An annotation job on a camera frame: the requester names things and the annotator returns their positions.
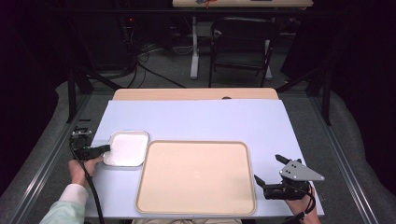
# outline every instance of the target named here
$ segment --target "beige tray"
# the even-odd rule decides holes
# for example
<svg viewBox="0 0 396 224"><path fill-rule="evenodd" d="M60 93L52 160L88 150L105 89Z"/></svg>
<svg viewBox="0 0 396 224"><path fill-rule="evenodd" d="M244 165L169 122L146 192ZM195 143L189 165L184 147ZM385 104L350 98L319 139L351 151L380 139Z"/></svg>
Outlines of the beige tray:
<svg viewBox="0 0 396 224"><path fill-rule="evenodd" d="M250 215L256 202L247 146L241 142L151 142L136 209L141 213Z"/></svg>

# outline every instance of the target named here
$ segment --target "person's hand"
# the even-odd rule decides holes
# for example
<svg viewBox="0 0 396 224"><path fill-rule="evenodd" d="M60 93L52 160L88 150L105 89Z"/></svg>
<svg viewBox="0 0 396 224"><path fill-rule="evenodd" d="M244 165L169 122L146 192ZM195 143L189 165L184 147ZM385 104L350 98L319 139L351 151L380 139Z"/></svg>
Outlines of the person's hand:
<svg viewBox="0 0 396 224"><path fill-rule="evenodd" d="M315 197L315 189L312 187L311 190L309 191L314 197ZM305 211L306 207L308 206L309 202L311 200L311 197L308 195L305 195L301 200L285 200L286 204L289 206L290 211L294 214L297 215L303 211ZM306 214L303 218L303 220L300 219L300 223L304 224L318 224L320 223L320 220L318 218L318 212L317 212L317 207L315 208L308 214Z"/></svg>
<svg viewBox="0 0 396 224"><path fill-rule="evenodd" d="M96 163L103 160L103 157L100 156L98 158L88 160L84 162L84 167L90 174L90 176L95 176L95 165ZM84 170L79 165L78 161L71 160L69 161L69 172L72 178L72 184L79 184L83 187L88 187L88 182L85 179Z"/></svg>

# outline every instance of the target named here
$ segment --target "table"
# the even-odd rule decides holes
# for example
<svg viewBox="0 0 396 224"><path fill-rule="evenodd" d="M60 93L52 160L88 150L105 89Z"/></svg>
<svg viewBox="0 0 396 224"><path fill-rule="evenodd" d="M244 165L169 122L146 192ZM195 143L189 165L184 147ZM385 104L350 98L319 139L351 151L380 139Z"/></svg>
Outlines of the table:
<svg viewBox="0 0 396 224"><path fill-rule="evenodd" d="M312 0L272 0L272 1L251 1L251 0L217 0L210 2L209 7L312 7ZM205 4L197 4L194 0L173 0L173 7L205 7ZM197 20L192 17L192 61L191 74L192 79L198 78L199 52L197 46ZM271 70L265 74L271 78Z"/></svg>
<svg viewBox="0 0 396 224"><path fill-rule="evenodd" d="M223 97L232 99L220 100ZM248 116L234 119L234 116L244 115L247 111ZM253 174L260 176L268 184L275 184L281 180L278 171L284 165L276 161L275 154L283 154L291 159L301 158L304 162L286 109L273 89L118 90L107 106L92 146L106 144L111 133L122 129L147 131L150 141L240 140L249 147ZM98 165L93 182L101 201L104 217L241 218L189 214L140 214L136 211L134 202L141 172L142 166L112 167L102 163ZM255 185L255 196L256 211L243 218L291 215L284 202L265 200L262 189L257 185ZM318 214L322 216L324 212L318 198L317 203ZM86 216L97 217L93 197L87 202Z"/></svg>

